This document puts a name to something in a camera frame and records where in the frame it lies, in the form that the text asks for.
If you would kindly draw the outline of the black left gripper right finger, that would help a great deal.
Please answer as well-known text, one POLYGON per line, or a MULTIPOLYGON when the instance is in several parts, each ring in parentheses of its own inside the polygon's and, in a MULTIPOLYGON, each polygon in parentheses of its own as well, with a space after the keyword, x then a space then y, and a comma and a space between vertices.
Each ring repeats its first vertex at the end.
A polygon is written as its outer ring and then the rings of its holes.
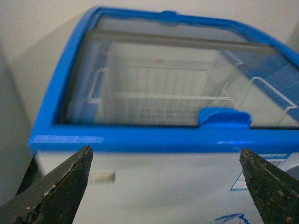
POLYGON ((265 224, 299 222, 299 181, 250 149, 240 153, 246 186, 265 224))

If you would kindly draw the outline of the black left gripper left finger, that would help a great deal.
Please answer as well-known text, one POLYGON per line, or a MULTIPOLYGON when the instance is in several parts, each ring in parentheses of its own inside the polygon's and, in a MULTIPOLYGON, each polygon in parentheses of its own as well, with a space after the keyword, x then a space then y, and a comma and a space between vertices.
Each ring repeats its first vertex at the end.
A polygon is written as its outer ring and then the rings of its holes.
POLYGON ((93 151, 85 146, 0 208, 2 224, 71 224, 88 183, 93 151))

